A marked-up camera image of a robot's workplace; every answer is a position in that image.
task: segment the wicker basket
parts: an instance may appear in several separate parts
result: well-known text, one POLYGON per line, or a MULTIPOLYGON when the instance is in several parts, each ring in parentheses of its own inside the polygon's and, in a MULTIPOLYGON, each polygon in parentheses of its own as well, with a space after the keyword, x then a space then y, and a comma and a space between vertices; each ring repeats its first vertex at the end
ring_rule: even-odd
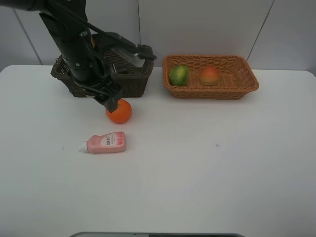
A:
MULTIPOLYGON (((144 46, 147 50, 152 52, 152 49, 149 46, 144 46)), ((152 73, 154 62, 153 60, 145 60, 143 67, 137 68, 132 64, 126 62, 120 56, 112 51, 106 53, 109 63, 115 65, 117 69, 124 68, 126 74, 112 74, 111 77, 113 80, 118 82, 123 89, 123 97, 141 97, 144 94, 146 84, 150 74, 152 73)), ((51 75, 58 80, 62 81, 69 91, 75 97, 87 97, 92 96, 91 94, 83 91, 81 87, 77 86, 69 72, 67 64, 64 62, 62 56, 56 59, 56 63, 53 66, 51 75)))
POLYGON ((163 84, 176 98, 201 98, 238 100, 259 88, 248 63, 238 56, 170 55, 163 60, 163 84), (173 67, 184 65, 189 68, 187 86, 172 86, 169 74, 173 67), (200 71, 213 66, 220 71, 220 79, 214 86, 199 82, 200 71))

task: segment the small watermelon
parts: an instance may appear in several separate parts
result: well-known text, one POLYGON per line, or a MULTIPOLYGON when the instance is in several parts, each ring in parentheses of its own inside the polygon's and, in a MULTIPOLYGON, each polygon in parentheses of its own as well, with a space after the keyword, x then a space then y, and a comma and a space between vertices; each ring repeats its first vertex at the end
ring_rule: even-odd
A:
POLYGON ((171 69, 169 81, 172 86, 185 86, 189 81, 189 69, 187 66, 176 66, 171 69))

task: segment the orange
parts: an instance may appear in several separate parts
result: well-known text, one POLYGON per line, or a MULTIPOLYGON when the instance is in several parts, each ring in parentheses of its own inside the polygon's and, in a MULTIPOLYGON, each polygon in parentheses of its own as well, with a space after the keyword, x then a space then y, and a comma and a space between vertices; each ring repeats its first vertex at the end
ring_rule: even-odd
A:
POLYGON ((108 118, 114 123, 126 123, 132 116, 132 107, 126 100, 118 101, 118 108, 110 113, 106 110, 108 118))

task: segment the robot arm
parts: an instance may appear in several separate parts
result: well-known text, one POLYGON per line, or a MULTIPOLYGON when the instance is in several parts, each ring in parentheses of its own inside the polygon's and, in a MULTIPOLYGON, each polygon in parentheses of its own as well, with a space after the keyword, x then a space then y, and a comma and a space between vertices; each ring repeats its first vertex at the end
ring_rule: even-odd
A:
POLYGON ((111 65, 104 52, 113 50, 136 67, 145 59, 156 59, 117 33, 103 32, 87 21, 85 0, 0 0, 0 5, 41 11, 40 17, 59 48, 74 82, 93 94, 94 99, 113 112, 122 97, 119 84, 111 78, 111 65), (90 29, 99 34, 95 45, 90 29))

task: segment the bottle cap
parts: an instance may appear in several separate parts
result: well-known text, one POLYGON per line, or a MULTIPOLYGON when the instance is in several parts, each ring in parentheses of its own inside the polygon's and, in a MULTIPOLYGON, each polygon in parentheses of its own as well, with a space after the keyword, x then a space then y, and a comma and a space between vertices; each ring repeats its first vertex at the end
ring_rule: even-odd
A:
POLYGON ((88 151, 88 147, 87 147, 87 141, 84 141, 79 149, 80 152, 83 152, 83 153, 87 153, 89 152, 88 151))

